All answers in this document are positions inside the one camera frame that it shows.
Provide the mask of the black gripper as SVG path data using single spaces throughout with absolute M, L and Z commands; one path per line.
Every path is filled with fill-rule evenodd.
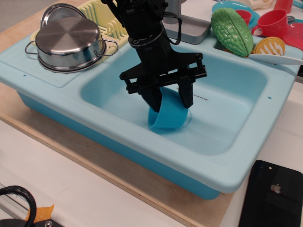
M 207 76 L 200 52 L 177 52 L 164 30 L 143 38 L 129 37 L 129 44 L 140 63 L 122 72 L 128 93 L 138 93 L 155 111 L 160 111 L 160 87 L 178 84 L 178 93 L 186 109 L 193 105 L 193 83 Z

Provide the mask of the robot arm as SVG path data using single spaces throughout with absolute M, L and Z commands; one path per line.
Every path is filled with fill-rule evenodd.
M 164 0 L 104 0 L 116 19 L 129 35 L 128 42 L 141 60 L 138 65 L 120 74 L 126 83 L 128 93 L 138 93 L 156 112 L 162 102 L 160 88 L 178 85 L 178 93 L 183 106 L 193 105 L 193 83 L 206 77 L 200 52 L 182 53 L 172 49 L 181 41 L 178 33 L 175 42 L 168 38 L 162 23 L 164 17 L 172 17 L 182 25 L 182 19 L 166 11 Z

